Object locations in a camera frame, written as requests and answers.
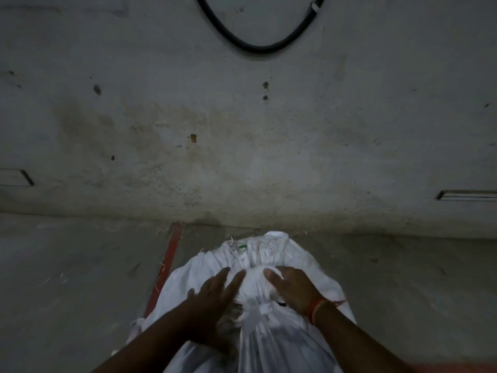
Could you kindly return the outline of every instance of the floor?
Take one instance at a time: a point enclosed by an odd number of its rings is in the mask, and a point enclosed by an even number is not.
[[[159,270],[166,276],[201,249],[265,232],[187,225],[171,246],[172,230],[160,222],[1,216],[0,364],[89,372],[123,345]],[[288,232],[342,285],[359,326],[406,361],[456,364],[447,365],[452,372],[497,362],[497,241]]]

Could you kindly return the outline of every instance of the cable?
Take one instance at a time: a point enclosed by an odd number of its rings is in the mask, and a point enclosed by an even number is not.
[[[318,11],[321,5],[323,4],[323,1],[324,0],[315,0],[311,2],[311,5],[307,9],[307,14],[304,17],[304,20],[286,38],[280,40],[279,42],[270,44],[268,46],[255,46],[253,44],[244,42],[239,37],[235,36],[231,31],[229,31],[222,24],[219,18],[216,17],[214,12],[210,8],[209,4],[207,3],[207,0],[197,0],[205,16],[209,19],[212,25],[223,37],[225,37],[231,44],[241,49],[242,51],[251,54],[259,54],[259,55],[267,55],[275,53],[276,51],[285,48],[290,43],[292,43],[296,38],[298,38],[308,28],[308,26],[312,23],[312,21],[314,21],[314,18],[318,14]]]

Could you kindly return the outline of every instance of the orange wristband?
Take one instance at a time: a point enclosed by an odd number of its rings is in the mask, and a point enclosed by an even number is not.
[[[314,312],[320,307],[323,303],[328,302],[325,298],[319,298],[314,302],[311,302],[309,308],[307,309],[307,318],[309,319],[309,323],[314,326]]]

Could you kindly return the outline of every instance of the curved black pipe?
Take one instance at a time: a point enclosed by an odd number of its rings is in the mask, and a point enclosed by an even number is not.
[[[206,15],[206,17],[211,21],[212,25],[216,28],[219,33],[225,37],[231,44],[233,44],[235,47],[251,53],[251,54],[259,54],[259,55],[266,55],[266,54],[272,54],[276,51],[279,51],[280,49],[285,48],[288,46],[290,43],[292,43],[296,38],[302,34],[305,29],[308,28],[308,26],[311,24],[311,22],[314,20],[314,18],[317,15],[317,12],[315,9],[319,10],[321,5],[323,4],[324,0],[315,0],[314,2],[311,3],[307,10],[307,14],[304,18],[304,20],[297,26],[297,28],[292,31],[292,33],[287,36],[286,38],[280,40],[279,42],[270,44],[268,46],[255,46],[250,43],[246,43],[243,40],[241,40],[239,37],[235,36],[231,31],[229,31],[216,17],[212,9],[210,8],[209,4],[207,3],[207,0],[197,0],[198,4],[202,8],[202,11]]]

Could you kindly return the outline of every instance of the white bag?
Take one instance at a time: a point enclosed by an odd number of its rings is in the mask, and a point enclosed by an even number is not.
[[[231,322],[218,324],[220,334],[238,348],[239,358],[227,362],[216,351],[188,342],[165,372],[341,372],[320,331],[287,307],[262,274],[264,268],[270,268],[281,276],[275,266],[302,269],[323,296],[332,301],[345,299],[340,285],[326,276],[311,254],[286,233],[268,232],[264,236],[226,241],[219,249],[199,253],[169,276],[157,306],[142,322],[142,329],[183,302],[190,288],[198,292],[222,268],[231,267],[226,285],[238,271],[246,269],[235,298],[243,305],[241,316],[233,315]],[[339,310],[355,322],[348,302],[340,305]]]

